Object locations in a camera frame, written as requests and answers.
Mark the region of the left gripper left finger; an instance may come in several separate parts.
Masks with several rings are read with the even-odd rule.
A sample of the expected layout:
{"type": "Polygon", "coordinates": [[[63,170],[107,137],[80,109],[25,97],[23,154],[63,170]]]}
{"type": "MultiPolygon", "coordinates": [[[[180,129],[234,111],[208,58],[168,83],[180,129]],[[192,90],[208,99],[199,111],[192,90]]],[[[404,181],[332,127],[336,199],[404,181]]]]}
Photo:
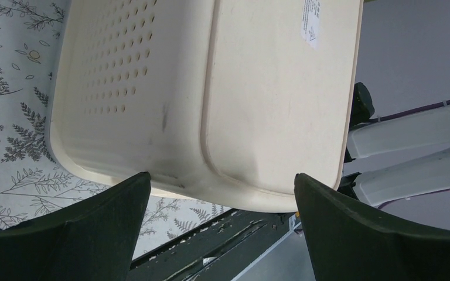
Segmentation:
{"type": "Polygon", "coordinates": [[[0,229],[0,280],[125,280],[150,193],[151,176],[141,172],[0,229]]]}

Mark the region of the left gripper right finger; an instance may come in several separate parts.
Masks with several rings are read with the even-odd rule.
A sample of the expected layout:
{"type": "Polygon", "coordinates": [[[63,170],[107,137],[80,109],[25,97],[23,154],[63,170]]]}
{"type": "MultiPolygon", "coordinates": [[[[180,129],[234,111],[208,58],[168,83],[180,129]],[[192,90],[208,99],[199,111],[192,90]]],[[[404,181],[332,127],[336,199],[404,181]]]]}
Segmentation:
{"type": "Polygon", "coordinates": [[[450,230],[391,215],[304,173],[294,193],[316,280],[450,280],[450,230]]]}

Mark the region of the cream perforated basket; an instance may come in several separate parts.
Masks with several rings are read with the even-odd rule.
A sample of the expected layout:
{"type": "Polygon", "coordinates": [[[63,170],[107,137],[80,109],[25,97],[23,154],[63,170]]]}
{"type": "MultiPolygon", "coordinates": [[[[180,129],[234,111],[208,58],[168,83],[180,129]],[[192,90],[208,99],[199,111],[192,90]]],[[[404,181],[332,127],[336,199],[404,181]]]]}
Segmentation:
{"type": "Polygon", "coordinates": [[[73,175],[266,213],[341,181],[363,1],[71,1],[46,137],[73,175]]]}

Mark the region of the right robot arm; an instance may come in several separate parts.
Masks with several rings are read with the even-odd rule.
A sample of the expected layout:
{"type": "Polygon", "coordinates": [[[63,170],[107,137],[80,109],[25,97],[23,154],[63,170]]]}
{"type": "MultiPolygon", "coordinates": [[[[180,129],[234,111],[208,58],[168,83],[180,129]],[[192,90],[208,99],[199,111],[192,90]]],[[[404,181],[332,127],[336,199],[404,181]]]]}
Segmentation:
{"type": "Polygon", "coordinates": [[[450,190],[450,100],[375,116],[363,83],[354,86],[345,163],[390,155],[391,164],[342,177],[339,192],[373,207],[450,190]]]}

